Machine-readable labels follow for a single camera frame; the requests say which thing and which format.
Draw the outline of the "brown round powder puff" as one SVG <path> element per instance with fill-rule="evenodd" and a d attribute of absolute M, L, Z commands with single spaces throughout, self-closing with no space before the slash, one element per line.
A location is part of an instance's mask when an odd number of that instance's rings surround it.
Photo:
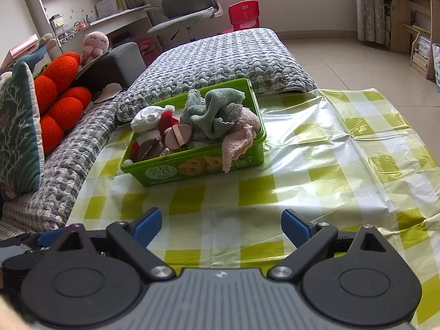
<path fill-rule="evenodd" d="M 139 145 L 137 161 L 150 160 L 159 157 L 164 150 L 163 143 L 158 139 L 150 139 Z"/>

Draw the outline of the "white cloth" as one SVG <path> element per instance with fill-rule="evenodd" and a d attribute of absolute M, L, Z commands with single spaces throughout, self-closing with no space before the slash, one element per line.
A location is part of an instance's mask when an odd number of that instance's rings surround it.
<path fill-rule="evenodd" d="M 157 127 L 165 109 L 161 106 L 147 106 L 140 110 L 131 121 L 135 133 L 143 133 Z"/>

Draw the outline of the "pink fluffy towel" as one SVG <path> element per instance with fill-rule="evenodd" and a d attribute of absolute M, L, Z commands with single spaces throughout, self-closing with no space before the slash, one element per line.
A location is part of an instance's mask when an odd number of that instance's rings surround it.
<path fill-rule="evenodd" d="M 228 173 L 232 161 L 236 161 L 252 145 L 256 135 L 260 132 L 260 120 L 255 113 L 244 107 L 240 112 L 236 124 L 222 141 L 222 169 Z"/>

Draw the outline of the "santa claus plush toy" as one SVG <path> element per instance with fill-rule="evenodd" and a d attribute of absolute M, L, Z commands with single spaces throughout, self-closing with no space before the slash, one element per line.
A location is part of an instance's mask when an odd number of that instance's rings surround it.
<path fill-rule="evenodd" d="M 134 140 L 131 142 L 131 146 L 128 149 L 129 157 L 122 163 L 123 165 L 132 165 L 133 163 L 138 163 L 137 154 L 139 145 L 150 139 L 158 138 L 163 143 L 164 150 L 161 153 L 161 156 L 169 152 L 164 143 L 165 130 L 169 127 L 172 127 L 174 124 L 178 124 L 179 121 L 174 117 L 175 107 L 173 105 L 167 104 L 166 106 L 162 107 L 165 109 L 165 111 L 161 115 L 161 119 L 156 128 L 143 133 L 135 133 Z"/>

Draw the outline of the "green grey towel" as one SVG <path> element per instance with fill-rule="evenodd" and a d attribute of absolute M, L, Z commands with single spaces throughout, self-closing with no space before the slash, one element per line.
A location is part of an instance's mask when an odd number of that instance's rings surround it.
<path fill-rule="evenodd" d="M 195 141 L 221 139 L 238 121 L 244 100 L 245 93 L 233 88 L 211 89 L 204 97 L 191 89 L 180 123 L 192 127 Z"/>

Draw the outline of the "grey patterned sofa cover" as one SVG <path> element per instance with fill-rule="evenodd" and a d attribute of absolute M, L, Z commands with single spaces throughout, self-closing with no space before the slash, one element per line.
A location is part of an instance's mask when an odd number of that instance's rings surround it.
<path fill-rule="evenodd" d="M 2 240 L 65 226 L 93 163 L 117 128 L 116 111 L 124 96 L 121 92 L 93 106 L 45 158 L 39 190 L 3 205 Z"/>

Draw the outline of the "dark green embroidered cushion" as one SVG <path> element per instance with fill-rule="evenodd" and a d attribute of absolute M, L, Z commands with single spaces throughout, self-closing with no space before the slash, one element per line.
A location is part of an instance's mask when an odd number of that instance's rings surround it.
<path fill-rule="evenodd" d="M 40 111 L 27 63 L 1 80 L 1 197 L 15 200 L 39 189 L 44 151 Z"/>

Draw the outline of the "white paper scrap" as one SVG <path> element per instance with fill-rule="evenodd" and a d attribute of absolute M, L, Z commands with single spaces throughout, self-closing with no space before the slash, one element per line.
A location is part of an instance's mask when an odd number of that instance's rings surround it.
<path fill-rule="evenodd" d="M 101 91 L 101 94 L 97 97 L 97 99 L 94 100 L 94 104 L 100 104 L 104 101 L 110 100 L 112 98 L 115 98 L 117 94 L 119 94 L 123 88 L 120 84 L 117 83 L 111 83 L 105 86 L 103 90 Z"/>

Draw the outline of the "grey quilted mattress cover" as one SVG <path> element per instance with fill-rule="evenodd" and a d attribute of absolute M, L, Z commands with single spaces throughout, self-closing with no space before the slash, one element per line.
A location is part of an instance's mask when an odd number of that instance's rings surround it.
<path fill-rule="evenodd" d="M 128 123 L 150 104 L 240 78 L 248 79 L 258 95 L 310 92 L 317 87 L 273 30 L 252 28 L 162 53 L 128 88 L 115 116 L 119 123 Z"/>

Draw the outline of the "pink box on sofa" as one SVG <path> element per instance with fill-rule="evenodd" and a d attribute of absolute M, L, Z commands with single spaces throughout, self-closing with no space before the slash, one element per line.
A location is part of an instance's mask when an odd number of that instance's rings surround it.
<path fill-rule="evenodd" d="M 14 46 L 10 49 L 1 64 L 1 73 L 8 72 L 12 69 L 14 63 L 25 55 L 33 53 L 37 50 L 39 45 L 38 35 L 33 34 L 31 37 L 27 38 L 23 43 Z"/>

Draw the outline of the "blue rabbit plush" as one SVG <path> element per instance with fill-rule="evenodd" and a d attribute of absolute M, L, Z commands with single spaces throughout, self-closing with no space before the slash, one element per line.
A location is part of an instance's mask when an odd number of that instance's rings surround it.
<path fill-rule="evenodd" d="M 20 65 L 26 63 L 31 72 L 34 71 L 35 66 L 44 58 L 45 54 L 57 45 L 57 40 L 53 34 L 44 34 L 40 40 L 37 50 L 32 54 L 27 54 L 20 57 L 13 66 L 12 73 L 17 73 Z"/>

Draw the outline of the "pink octopus plush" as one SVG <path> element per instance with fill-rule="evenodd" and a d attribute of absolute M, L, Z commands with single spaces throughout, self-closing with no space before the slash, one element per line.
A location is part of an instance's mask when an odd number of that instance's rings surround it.
<path fill-rule="evenodd" d="M 109 48 L 106 34 L 94 31 L 86 35 L 82 48 L 81 65 L 85 66 L 90 58 L 95 59 L 105 53 Z"/>

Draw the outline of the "red plastic stool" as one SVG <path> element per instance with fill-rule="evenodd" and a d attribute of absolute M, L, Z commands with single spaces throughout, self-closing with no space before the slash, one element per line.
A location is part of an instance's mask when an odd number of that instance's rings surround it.
<path fill-rule="evenodd" d="M 232 31 L 260 27 L 260 4 L 257 0 L 245 0 L 228 8 Z"/>

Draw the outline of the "grey office chair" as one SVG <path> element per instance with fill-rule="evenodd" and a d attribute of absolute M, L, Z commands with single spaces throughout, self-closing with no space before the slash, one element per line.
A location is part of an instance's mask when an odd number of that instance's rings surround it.
<path fill-rule="evenodd" d="M 185 30 L 191 42 L 196 40 L 192 31 L 193 25 L 223 15 L 220 0 L 162 0 L 158 11 L 167 20 L 152 26 L 148 35 L 158 37 L 171 31 L 176 36 Z"/>

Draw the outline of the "wooden shelf unit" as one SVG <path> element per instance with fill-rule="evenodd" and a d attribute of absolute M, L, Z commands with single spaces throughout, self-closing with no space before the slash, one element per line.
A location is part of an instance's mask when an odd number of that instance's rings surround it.
<path fill-rule="evenodd" d="M 435 80 L 433 45 L 439 43 L 439 0 L 383 0 L 386 47 L 410 55 L 410 66 Z"/>

